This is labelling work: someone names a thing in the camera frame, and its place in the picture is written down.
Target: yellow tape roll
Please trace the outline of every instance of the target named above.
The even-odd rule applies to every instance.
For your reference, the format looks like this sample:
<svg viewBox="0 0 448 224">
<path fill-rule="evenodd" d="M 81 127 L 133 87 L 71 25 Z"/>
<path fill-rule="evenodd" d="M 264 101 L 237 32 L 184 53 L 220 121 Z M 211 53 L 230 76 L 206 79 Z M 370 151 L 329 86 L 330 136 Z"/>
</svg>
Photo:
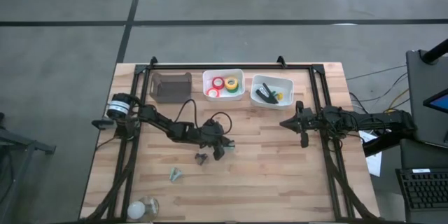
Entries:
<svg viewBox="0 0 448 224">
<path fill-rule="evenodd" d="M 235 88 L 238 88 L 238 79 L 235 77 L 229 77 L 225 79 L 225 88 L 228 90 L 234 90 Z"/>
</svg>

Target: tape roll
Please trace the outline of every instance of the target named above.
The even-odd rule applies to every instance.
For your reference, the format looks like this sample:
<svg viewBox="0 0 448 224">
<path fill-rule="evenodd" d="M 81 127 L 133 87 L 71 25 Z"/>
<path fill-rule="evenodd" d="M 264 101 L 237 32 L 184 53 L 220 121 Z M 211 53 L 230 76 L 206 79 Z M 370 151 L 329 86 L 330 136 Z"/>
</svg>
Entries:
<svg viewBox="0 0 448 224">
<path fill-rule="evenodd" d="M 219 90 L 217 90 L 216 88 L 212 87 L 209 90 L 207 90 L 207 95 L 210 97 L 219 97 Z"/>
<path fill-rule="evenodd" d="M 235 92 L 237 92 L 237 91 L 238 91 L 238 84 L 237 84 L 237 87 L 236 87 L 235 89 L 232 89 L 232 90 L 227 89 L 227 91 L 228 91 L 229 93 L 235 93 Z"/>
<path fill-rule="evenodd" d="M 211 85 L 217 90 L 222 90 L 224 88 L 224 79 L 221 77 L 215 77 L 211 81 Z"/>
<path fill-rule="evenodd" d="M 227 90 L 229 91 L 238 89 L 238 79 L 236 79 L 235 77 L 226 78 L 225 88 L 227 88 Z"/>
</svg>

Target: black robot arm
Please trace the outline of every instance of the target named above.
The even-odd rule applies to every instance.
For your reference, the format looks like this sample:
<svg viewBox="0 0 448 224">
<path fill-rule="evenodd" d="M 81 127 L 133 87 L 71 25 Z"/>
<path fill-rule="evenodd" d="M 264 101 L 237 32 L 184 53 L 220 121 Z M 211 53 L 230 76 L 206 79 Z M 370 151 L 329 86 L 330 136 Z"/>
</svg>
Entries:
<svg viewBox="0 0 448 224">
<path fill-rule="evenodd" d="M 411 115 L 405 111 L 359 114 L 326 106 L 313 113 L 310 108 L 304 108 L 301 101 L 296 103 L 295 115 L 280 122 L 280 126 L 300 133 L 303 148 L 308 147 L 307 130 L 326 130 L 330 137 L 336 139 L 343 139 L 350 131 L 381 130 L 381 136 L 363 144 L 367 156 L 397 145 L 402 138 L 412 138 L 416 130 Z"/>
<path fill-rule="evenodd" d="M 136 116 L 131 109 L 134 106 L 139 107 Z M 201 127 L 193 122 L 173 121 L 159 113 L 155 106 L 142 105 L 137 97 L 130 94 L 113 95 L 106 114 L 116 122 L 116 137 L 131 139 L 138 134 L 141 123 L 148 123 L 165 132 L 173 142 L 197 144 L 200 148 L 213 147 L 215 160 L 224 156 L 224 147 L 235 147 L 235 142 L 224 136 L 223 126 L 213 118 L 208 119 Z M 94 122 L 92 124 L 98 127 L 98 121 Z"/>
</svg>

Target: white paper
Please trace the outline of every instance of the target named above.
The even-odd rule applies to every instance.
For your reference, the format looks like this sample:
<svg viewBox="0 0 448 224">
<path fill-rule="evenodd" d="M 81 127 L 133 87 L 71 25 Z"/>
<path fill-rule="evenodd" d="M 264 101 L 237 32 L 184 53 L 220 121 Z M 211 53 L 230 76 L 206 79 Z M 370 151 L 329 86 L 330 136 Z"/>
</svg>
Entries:
<svg viewBox="0 0 448 224">
<path fill-rule="evenodd" d="M 372 134 L 363 131 L 359 132 L 359 136 L 364 138 L 364 141 L 366 143 L 377 138 L 377 136 L 374 136 Z M 379 174 L 381 173 L 381 158 L 382 158 L 382 152 L 365 158 L 365 161 L 367 161 L 367 168 L 369 169 L 369 173 L 371 175 L 379 177 Z"/>
<path fill-rule="evenodd" d="M 430 169 L 412 169 L 412 173 L 426 173 L 431 172 Z"/>
</svg>

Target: white ball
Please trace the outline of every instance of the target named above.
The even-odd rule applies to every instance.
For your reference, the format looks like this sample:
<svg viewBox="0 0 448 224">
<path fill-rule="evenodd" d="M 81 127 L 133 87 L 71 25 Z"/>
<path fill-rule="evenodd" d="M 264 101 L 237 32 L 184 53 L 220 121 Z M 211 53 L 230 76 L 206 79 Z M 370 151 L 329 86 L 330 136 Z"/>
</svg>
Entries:
<svg viewBox="0 0 448 224">
<path fill-rule="evenodd" d="M 134 220 L 140 219 L 145 214 L 145 204 L 140 201 L 133 202 L 127 208 L 127 215 Z"/>
</svg>

